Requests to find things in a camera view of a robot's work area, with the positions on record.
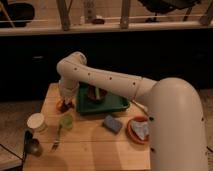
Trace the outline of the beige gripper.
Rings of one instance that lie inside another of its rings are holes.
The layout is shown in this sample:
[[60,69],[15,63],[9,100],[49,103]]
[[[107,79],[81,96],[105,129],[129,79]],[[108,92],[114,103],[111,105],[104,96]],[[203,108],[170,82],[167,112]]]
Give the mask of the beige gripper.
[[59,92],[61,98],[65,102],[70,102],[76,95],[78,87],[79,83],[76,81],[61,79],[59,81]]

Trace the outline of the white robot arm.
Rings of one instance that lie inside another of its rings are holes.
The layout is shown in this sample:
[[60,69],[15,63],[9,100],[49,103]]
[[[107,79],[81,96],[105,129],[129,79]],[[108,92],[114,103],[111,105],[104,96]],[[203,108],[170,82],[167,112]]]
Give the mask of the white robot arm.
[[57,72],[59,92],[66,100],[83,82],[147,107],[151,171],[208,171],[203,107],[187,81],[95,69],[81,52],[60,60]]

